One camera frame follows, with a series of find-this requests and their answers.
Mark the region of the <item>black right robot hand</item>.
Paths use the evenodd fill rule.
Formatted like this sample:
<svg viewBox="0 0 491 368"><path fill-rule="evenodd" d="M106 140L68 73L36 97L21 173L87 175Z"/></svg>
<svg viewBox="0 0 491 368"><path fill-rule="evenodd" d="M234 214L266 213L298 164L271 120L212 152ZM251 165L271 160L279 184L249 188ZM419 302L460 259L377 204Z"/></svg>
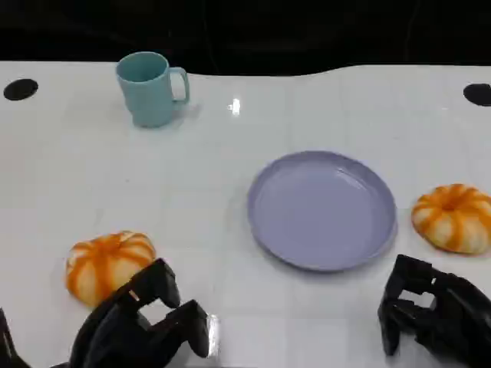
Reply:
<svg viewBox="0 0 491 368"><path fill-rule="evenodd" d="M405 333L436 357L490 366L490 299L465 278L400 254L377 315L389 357Z"/></svg>

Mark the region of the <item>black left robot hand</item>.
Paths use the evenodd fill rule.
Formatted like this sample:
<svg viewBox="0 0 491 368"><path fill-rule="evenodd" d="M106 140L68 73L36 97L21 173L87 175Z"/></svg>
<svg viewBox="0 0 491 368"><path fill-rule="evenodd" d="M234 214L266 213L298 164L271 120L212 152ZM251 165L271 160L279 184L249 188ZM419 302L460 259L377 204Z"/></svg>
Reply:
<svg viewBox="0 0 491 368"><path fill-rule="evenodd" d="M183 343L215 355L219 321L195 300L182 303L172 268L161 258L101 302L77 333L65 367L165 367Z"/></svg>

